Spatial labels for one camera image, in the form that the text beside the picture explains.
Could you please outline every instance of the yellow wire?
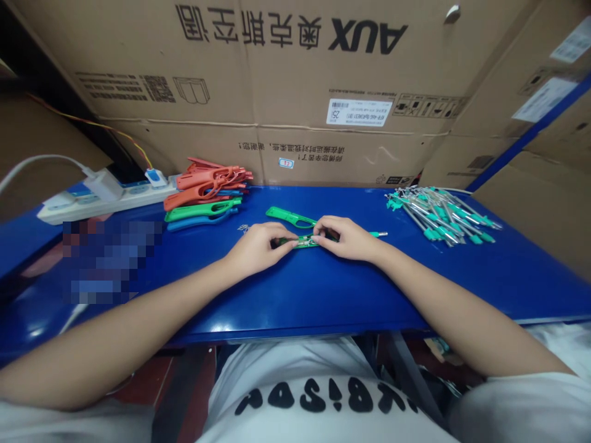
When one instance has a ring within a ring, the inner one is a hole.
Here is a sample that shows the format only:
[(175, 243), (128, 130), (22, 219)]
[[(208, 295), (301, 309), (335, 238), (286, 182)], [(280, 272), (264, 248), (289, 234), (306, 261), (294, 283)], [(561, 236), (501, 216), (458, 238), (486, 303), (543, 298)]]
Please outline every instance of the yellow wire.
[(35, 97), (34, 95), (31, 95), (31, 94), (29, 94), (29, 95), (31, 97), (35, 98), (36, 101), (39, 101), (41, 104), (43, 104), (43, 106), (45, 106), (47, 109), (55, 112), (56, 114), (59, 114), (59, 115), (61, 115), (63, 117), (67, 117), (67, 118), (72, 119), (72, 120), (81, 121), (82, 123), (86, 123), (86, 124), (93, 125), (93, 126), (98, 126), (98, 127), (101, 127), (101, 128), (104, 128), (104, 129), (108, 129), (108, 130), (112, 130), (112, 131), (115, 131), (117, 134), (122, 135), (123, 137), (127, 137), (129, 139), (129, 141), (131, 141), (134, 144), (134, 146), (136, 148), (138, 148), (140, 150), (140, 152), (143, 154), (143, 157), (146, 159), (146, 162), (148, 163), (148, 166), (150, 166), (150, 169), (154, 169), (154, 167), (152, 166), (152, 162), (150, 161), (150, 159), (148, 158), (148, 155), (146, 154), (146, 151), (144, 151), (142, 149), (142, 147), (140, 145), (138, 145), (137, 142), (130, 135), (126, 134), (125, 132), (121, 132), (120, 130), (115, 129), (114, 127), (111, 127), (111, 126), (103, 125), (101, 123), (95, 123), (95, 122), (90, 121), (90, 120), (82, 119), (80, 117), (76, 117), (76, 116), (72, 116), (72, 115), (63, 113), (61, 111), (58, 111), (54, 107), (49, 106), (47, 103), (45, 103), (44, 101), (42, 101), (40, 98), (37, 98), (37, 97)]

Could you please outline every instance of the pixelated area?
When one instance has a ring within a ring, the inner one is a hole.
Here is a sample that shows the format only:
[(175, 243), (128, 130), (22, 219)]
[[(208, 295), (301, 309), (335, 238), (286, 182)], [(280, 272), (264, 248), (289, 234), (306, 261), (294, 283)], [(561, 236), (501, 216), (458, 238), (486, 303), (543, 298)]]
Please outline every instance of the pixelated area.
[(164, 222), (101, 220), (63, 224), (63, 260), (70, 291), (64, 303), (121, 304), (136, 292), (130, 282), (137, 280), (146, 258), (162, 244)]

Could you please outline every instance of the hand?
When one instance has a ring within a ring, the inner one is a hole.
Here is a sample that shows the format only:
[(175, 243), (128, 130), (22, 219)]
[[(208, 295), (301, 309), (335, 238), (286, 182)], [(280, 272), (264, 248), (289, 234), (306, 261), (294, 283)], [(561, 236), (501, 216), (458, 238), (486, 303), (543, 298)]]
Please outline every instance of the hand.
[[(326, 231), (339, 241), (326, 238)], [(314, 226), (313, 240), (334, 255), (352, 260), (373, 261), (385, 243), (375, 238), (350, 218), (325, 215)]]
[(272, 249), (271, 242), (280, 238), (297, 240), (297, 235), (280, 223), (252, 225), (223, 260), (246, 278), (273, 266), (297, 245), (297, 241), (289, 241)]

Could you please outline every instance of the white power strip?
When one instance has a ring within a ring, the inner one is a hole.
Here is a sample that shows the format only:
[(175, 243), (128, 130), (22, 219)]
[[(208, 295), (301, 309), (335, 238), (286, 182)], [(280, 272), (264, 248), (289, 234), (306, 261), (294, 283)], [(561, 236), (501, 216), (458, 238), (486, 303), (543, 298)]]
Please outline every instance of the white power strip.
[(169, 177), (168, 185), (164, 188), (154, 189), (150, 184), (125, 188), (123, 197), (114, 202), (105, 202), (96, 195), (90, 194), (77, 197), (72, 204), (51, 208), (44, 206), (37, 214), (37, 218), (50, 225), (61, 225), (63, 222), (75, 222), (89, 217), (163, 202), (169, 195), (179, 192), (176, 187), (176, 178), (176, 175)]

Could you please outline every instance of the white t-shirt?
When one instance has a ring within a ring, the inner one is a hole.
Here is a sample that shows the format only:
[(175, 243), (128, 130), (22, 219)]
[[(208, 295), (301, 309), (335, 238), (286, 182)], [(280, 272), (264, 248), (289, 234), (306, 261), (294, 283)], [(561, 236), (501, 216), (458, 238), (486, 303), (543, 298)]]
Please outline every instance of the white t-shirt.
[[(0, 442), (150, 440), (149, 412), (101, 407), (60, 413), (0, 404)], [(450, 428), (464, 443), (590, 442), (591, 385), (561, 373), (489, 379), (461, 399)], [(456, 440), (377, 379), (350, 338), (309, 338), (251, 343), (228, 358), (199, 443), (238, 441)]]

